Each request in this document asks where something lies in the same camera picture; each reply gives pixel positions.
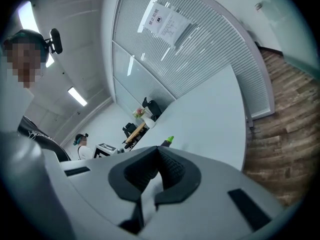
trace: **white paper sign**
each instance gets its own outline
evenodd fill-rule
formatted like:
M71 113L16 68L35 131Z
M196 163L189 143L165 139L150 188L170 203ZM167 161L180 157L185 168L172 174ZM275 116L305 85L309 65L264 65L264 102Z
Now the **white paper sign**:
M165 20L171 13L171 10L161 4L154 3L148 17L146 18L144 27L153 33L159 34Z
M144 27L157 34L170 45L174 45L190 23L191 21L181 14L155 3Z

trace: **white desk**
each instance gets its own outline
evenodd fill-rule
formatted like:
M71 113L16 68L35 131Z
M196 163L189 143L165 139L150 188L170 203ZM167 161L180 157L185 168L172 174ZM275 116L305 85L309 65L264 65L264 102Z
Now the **white desk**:
M174 136L171 148L212 158L241 171L246 133L241 91L228 65L171 103L133 149L159 146Z

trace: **wooden desk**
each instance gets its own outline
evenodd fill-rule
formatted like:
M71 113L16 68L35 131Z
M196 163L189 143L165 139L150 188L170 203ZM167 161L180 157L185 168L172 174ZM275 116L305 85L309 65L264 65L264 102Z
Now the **wooden desk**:
M142 128L143 128L145 125L146 125L145 122L143 122L142 124L140 124L140 125L134 130L134 132L126 139L125 143L128 144L130 141L132 141L132 139L138 135L138 133L142 130Z

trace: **white shirt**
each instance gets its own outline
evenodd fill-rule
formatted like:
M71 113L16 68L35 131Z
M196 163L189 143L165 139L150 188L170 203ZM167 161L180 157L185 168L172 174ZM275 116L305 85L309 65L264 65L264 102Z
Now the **white shirt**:
M87 146L78 147L78 155L79 155L80 160L94 158L93 150Z

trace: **green bottle cap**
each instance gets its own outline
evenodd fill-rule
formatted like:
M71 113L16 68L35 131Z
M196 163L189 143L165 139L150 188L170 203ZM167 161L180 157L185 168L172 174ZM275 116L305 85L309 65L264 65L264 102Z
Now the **green bottle cap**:
M169 138L166 139L166 141L172 143L172 140L174 139L174 136L170 136Z

